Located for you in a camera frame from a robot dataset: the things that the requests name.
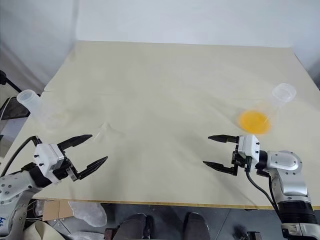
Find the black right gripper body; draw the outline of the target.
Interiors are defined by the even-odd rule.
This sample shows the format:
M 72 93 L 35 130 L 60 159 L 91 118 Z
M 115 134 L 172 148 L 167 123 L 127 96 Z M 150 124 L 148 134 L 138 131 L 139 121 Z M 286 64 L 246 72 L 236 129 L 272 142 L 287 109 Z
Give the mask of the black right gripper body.
M 239 144 L 236 144 L 235 150 L 232 152 L 231 164 L 234 167 L 234 172 L 238 172 L 238 167 L 243 168 L 246 173 L 251 172 L 252 157 L 242 156 L 239 152 Z

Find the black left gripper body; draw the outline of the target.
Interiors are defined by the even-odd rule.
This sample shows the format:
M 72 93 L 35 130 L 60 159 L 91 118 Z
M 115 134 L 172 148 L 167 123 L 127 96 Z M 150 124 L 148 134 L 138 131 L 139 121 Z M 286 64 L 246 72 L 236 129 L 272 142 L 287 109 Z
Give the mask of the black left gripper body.
M 53 173 L 53 180 L 51 181 L 53 184 L 58 184 L 60 180 L 66 178 L 69 176 L 68 171 L 72 167 L 71 161 L 65 157 L 62 160 L 59 160 L 53 167 L 52 167 L 52 173 Z

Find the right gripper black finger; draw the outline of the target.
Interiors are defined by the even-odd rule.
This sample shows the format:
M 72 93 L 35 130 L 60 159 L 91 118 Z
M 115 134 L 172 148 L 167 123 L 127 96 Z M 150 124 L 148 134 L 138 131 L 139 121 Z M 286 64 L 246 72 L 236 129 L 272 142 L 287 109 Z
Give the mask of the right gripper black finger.
M 220 143 L 238 143 L 238 137 L 237 136 L 231 136 L 231 135 L 225 135 L 225 134 L 219 134 L 219 135 L 212 135 L 209 136 L 208 139 L 220 142 Z
M 233 176 L 237 176 L 237 174 L 238 174 L 238 166 L 237 165 L 232 166 L 232 167 L 226 167 L 223 164 L 216 163 L 216 162 L 203 161 L 203 163 L 218 172 L 230 174 Z

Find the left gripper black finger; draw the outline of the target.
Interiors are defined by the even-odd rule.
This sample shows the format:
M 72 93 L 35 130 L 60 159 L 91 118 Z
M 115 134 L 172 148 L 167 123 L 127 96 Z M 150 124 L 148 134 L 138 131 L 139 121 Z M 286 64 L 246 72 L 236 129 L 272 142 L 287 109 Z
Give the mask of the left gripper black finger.
M 98 159 L 89 164 L 86 169 L 81 172 L 78 172 L 76 168 L 72 164 L 70 164 L 70 166 L 67 168 L 67 174 L 72 181 L 82 180 L 98 170 L 107 161 L 107 159 L 108 156 Z
M 90 139 L 92 136 L 93 136 L 92 134 L 83 134 L 83 135 L 79 135 L 79 136 L 74 136 L 74 137 L 71 137 L 67 140 L 64 140 L 64 141 L 58 143 L 57 147 L 58 147 L 59 151 L 64 155 L 66 149 L 71 148 L 71 147 L 76 147 L 76 146 L 84 143 L 88 139 Z

